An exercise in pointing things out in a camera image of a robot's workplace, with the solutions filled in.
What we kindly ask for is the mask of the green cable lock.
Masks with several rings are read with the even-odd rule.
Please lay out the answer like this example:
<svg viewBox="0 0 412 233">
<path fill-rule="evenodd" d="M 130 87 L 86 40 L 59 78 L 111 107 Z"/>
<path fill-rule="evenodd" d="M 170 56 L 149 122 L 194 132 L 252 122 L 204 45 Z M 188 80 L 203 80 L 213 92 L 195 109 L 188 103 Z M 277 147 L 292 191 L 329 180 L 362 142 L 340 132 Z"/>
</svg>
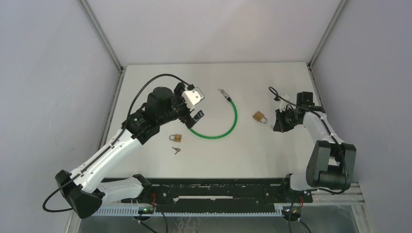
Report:
<svg viewBox="0 0 412 233">
<path fill-rule="evenodd" d="M 205 140 L 219 140 L 229 136 L 236 128 L 238 120 L 239 120 L 239 113 L 236 104 L 234 103 L 231 96 L 222 88 L 218 88 L 220 94 L 224 97 L 228 105 L 232 109 L 233 117 L 231 124 L 228 127 L 224 127 L 224 131 L 221 130 L 219 133 L 202 133 L 195 129 L 189 129 L 189 131 L 198 138 L 205 139 Z"/>
</svg>

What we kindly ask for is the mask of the brass padlock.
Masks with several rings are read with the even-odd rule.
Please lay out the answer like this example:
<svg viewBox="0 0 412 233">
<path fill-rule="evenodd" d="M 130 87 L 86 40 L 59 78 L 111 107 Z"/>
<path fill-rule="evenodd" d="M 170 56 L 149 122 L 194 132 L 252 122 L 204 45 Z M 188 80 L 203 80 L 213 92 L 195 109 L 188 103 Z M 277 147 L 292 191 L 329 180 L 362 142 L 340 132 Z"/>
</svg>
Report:
<svg viewBox="0 0 412 233">
<path fill-rule="evenodd" d="M 173 141 L 173 142 L 178 142 L 180 143 L 182 140 L 182 135 L 181 134 L 172 134 L 169 136 L 169 140 Z"/>
<path fill-rule="evenodd" d="M 261 124 L 266 124 L 266 123 L 268 122 L 268 120 L 267 120 L 267 118 L 265 117 L 265 115 L 264 115 L 262 112 L 260 112 L 260 111 L 257 111 L 257 112 L 252 116 L 252 118 L 253 118 L 255 121 L 257 121 L 257 122 L 259 122 L 259 123 L 261 123 Z"/>
</svg>

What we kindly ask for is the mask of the small silver key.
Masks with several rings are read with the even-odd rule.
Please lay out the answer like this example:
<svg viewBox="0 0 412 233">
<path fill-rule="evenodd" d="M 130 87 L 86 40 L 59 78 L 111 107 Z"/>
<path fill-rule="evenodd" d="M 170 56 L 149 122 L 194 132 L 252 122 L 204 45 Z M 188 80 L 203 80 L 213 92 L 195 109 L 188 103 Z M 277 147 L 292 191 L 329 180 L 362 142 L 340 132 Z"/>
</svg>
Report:
<svg viewBox="0 0 412 233">
<path fill-rule="evenodd" d="M 180 148 L 175 148 L 175 147 L 172 147 L 172 149 L 174 149 L 174 150 L 175 150 L 175 153 L 174 153 L 174 154 L 177 154 L 177 153 L 179 153 L 179 152 L 181 151 L 181 149 L 180 149 Z"/>
</svg>

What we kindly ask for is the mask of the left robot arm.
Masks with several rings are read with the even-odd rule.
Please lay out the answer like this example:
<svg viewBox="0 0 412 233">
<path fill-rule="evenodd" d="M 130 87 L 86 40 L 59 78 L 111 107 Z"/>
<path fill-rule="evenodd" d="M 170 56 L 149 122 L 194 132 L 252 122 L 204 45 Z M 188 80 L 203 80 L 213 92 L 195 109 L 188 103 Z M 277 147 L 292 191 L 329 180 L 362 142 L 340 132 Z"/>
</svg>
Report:
<svg viewBox="0 0 412 233">
<path fill-rule="evenodd" d="M 114 137 L 91 158 L 71 172 L 58 172 L 55 179 L 61 194 L 77 216 L 90 217 L 103 204 L 123 199 L 147 202 L 152 196 L 151 183 L 142 175 L 114 182 L 103 179 L 126 156 L 159 133 L 162 125 L 178 119 L 192 128 L 204 114 L 190 114 L 204 98 L 200 88 L 185 88 L 183 83 L 174 90 L 155 88 L 142 107 L 129 114 Z"/>
</svg>

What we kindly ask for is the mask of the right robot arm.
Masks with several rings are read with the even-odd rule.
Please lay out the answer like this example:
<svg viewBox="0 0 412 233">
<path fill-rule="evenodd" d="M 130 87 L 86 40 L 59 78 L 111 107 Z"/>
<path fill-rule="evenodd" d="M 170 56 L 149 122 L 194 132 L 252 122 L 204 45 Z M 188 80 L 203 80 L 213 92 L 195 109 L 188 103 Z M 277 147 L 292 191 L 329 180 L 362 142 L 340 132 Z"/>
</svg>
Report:
<svg viewBox="0 0 412 233">
<path fill-rule="evenodd" d="M 292 103 L 286 95 L 281 95 L 273 87 L 279 108 L 275 111 L 274 132 L 286 133 L 298 125 L 304 126 L 314 142 L 306 169 L 289 174 L 289 184 L 281 188 L 281 197 L 293 202 L 300 191 L 322 190 L 331 194 L 342 194 L 352 184 L 356 159 L 356 147 L 345 143 L 328 122 L 322 106 L 315 105 L 312 92 L 299 92 Z"/>
</svg>

